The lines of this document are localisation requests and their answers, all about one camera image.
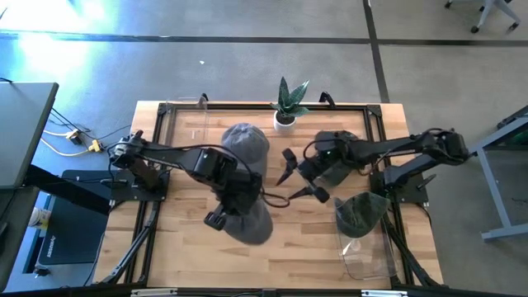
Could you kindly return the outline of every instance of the wooden tabletop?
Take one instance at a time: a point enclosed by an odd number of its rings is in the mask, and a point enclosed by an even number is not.
[[[151,139],[160,101],[139,101],[132,131],[143,130]],[[401,104],[381,104],[388,139],[408,135]],[[178,111],[170,145],[219,144],[222,133],[231,125],[248,122],[260,128],[271,141],[267,192],[288,196],[304,181],[294,174],[283,185],[275,183],[285,168],[281,151],[291,148],[302,156],[304,146],[320,130],[348,130],[366,139],[363,116],[357,111],[315,111],[298,119],[290,136],[273,129],[273,111]],[[393,158],[395,165],[411,157]],[[367,177],[353,172],[332,196],[342,199],[369,190]],[[247,246],[203,223],[205,215],[217,206],[210,190],[182,171],[172,171],[167,199],[162,203],[149,287],[229,287],[229,288],[314,288],[382,289],[389,279],[356,280],[347,274],[338,253],[332,202],[322,205],[313,197],[291,201],[286,209],[269,208],[274,223],[271,238],[261,246]],[[95,281],[107,276],[129,247],[138,203],[125,202],[110,214],[95,272]],[[430,276],[442,282],[431,227],[425,213],[415,205],[402,205],[405,233],[410,250]],[[139,252],[139,271],[144,250]],[[395,252],[398,274],[403,270]]]

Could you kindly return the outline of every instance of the gray hat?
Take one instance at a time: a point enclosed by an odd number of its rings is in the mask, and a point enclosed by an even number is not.
[[[270,143],[266,136],[254,125],[236,124],[222,135],[222,145],[241,158],[253,172],[266,178],[267,152]],[[244,168],[238,160],[238,168]],[[224,231],[246,244],[263,244],[273,232],[270,213],[262,199],[255,201],[249,214],[226,215]]]
[[[350,238],[362,238],[380,221],[390,200],[371,192],[362,192],[347,201],[334,198],[339,231]]]
[[[249,168],[266,177],[267,152],[270,142],[256,126],[240,123],[231,126],[222,135],[222,145],[233,151]],[[238,160],[238,167],[243,166]]]

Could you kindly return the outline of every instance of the green hat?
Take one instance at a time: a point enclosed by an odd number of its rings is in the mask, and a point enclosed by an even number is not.
[[[377,225],[389,203],[389,199],[370,192],[346,201],[334,198],[337,229],[350,238],[361,238]]]

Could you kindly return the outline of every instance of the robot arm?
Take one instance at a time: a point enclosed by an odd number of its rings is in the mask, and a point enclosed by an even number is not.
[[[350,136],[346,131],[321,131],[315,140],[316,154],[305,157],[297,163],[296,156],[287,148],[283,151],[286,170],[277,185],[285,181],[296,169],[307,182],[307,186],[293,194],[290,199],[314,195],[321,202],[329,199],[328,193],[314,180],[341,161],[348,167],[361,170],[386,157],[421,153],[417,158],[401,165],[390,166],[384,170],[384,186],[404,184],[410,177],[426,171],[438,164],[460,165],[469,157],[464,139],[453,130],[429,129],[418,135],[399,139],[372,142]]]
[[[209,145],[173,148],[153,144],[141,136],[143,131],[127,136],[110,152],[110,162],[130,170],[135,183],[144,191],[155,191],[161,186],[159,170],[149,167],[144,160],[185,171],[195,181],[210,186],[219,200],[219,207],[209,212],[205,223],[221,230],[224,215],[244,215],[257,200],[262,177],[256,172],[237,168],[237,159],[210,148]]]

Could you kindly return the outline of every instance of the clear plastic panel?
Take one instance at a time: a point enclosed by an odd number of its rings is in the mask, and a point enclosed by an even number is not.
[[[167,106],[163,122],[167,131],[166,144],[174,147],[204,144],[210,118],[207,100],[204,97],[178,97],[175,100],[179,107],[176,110]]]
[[[383,228],[380,220],[366,236],[351,238],[339,230],[336,222],[337,252],[351,278],[369,280],[396,275],[390,238]]]

